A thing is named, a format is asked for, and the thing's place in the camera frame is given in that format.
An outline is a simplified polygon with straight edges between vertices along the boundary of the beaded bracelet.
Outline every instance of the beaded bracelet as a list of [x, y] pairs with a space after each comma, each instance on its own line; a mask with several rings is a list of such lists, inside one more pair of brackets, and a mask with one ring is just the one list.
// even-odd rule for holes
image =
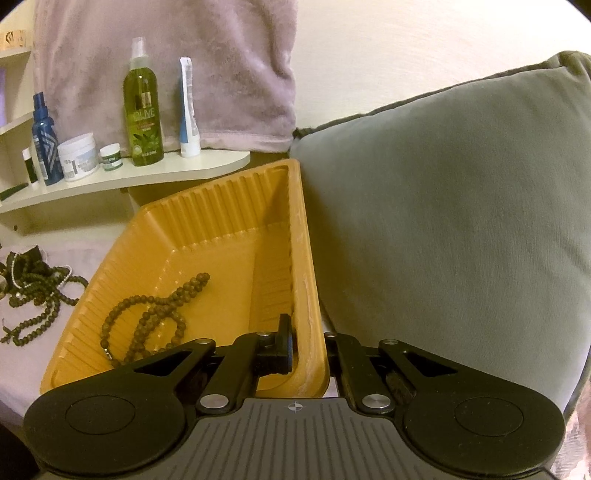
[[[203, 287], [209, 281], [208, 273], [200, 273], [197, 277], [192, 278], [186, 282], [182, 287], [177, 288], [167, 298], [153, 297], [146, 295], [134, 295], [119, 302], [119, 304], [111, 310], [107, 316], [100, 332], [100, 347], [105, 351], [107, 358], [111, 361], [113, 367], [126, 365], [135, 361], [137, 355], [143, 358], [149, 357], [152, 353], [145, 348], [145, 341], [150, 333], [166, 318], [173, 319], [177, 324], [177, 329], [170, 343], [165, 348], [161, 348], [159, 352], [164, 352], [182, 343], [187, 324], [182, 315], [177, 311], [178, 308], [184, 304], [189, 303], [201, 292]], [[147, 312], [144, 312], [142, 318], [135, 328], [134, 338], [129, 344], [129, 350], [122, 361], [117, 360], [109, 350], [109, 337], [111, 336], [111, 329], [119, 316], [128, 308], [137, 304], [149, 304], [151, 306]]]

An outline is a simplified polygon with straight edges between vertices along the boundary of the green spray bottle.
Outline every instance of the green spray bottle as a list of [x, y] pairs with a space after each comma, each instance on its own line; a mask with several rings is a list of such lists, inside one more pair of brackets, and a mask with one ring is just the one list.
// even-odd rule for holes
[[129, 73], [123, 83], [129, 148], [136, 167], [151, 165], [164, 158], [158, 83], [150, 70], [145, 44], [145, 37], [134, 38]]

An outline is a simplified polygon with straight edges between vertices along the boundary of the ribbed black surface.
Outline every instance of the ribbed black surface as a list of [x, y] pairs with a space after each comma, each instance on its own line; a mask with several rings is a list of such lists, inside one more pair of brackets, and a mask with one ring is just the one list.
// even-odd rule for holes
[[[458, 478], [416, 457], [388, 420], [358, 415], [342, 398], [297, 403], [299, 406], [293, 400], [248, 399], [235, 414], [200, 421], [175, 454], [125, 479]], [[57, 478], [46, 474], [42, 480]], [[551, 476], [538, 473], [530, 479], [551, 480]]]

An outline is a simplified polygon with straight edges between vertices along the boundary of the gray cushion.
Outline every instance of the gray cushion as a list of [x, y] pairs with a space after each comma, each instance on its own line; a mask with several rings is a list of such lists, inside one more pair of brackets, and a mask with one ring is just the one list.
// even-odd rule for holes
[[548, 61], [300, 131], [320, 297], [565, 408], [591, 343], [591, 58]]

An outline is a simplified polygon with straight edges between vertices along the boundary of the white tube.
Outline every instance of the white tube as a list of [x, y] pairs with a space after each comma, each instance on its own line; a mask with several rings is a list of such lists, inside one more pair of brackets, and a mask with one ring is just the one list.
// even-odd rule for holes
[[201, 153], [201, 138], [195, 121], [193, 107], [193, 62], [188, 57], [181, 61], [181, 94], [183, 96], [183, 119], [181, 121], [181, 156], [196, 157]]

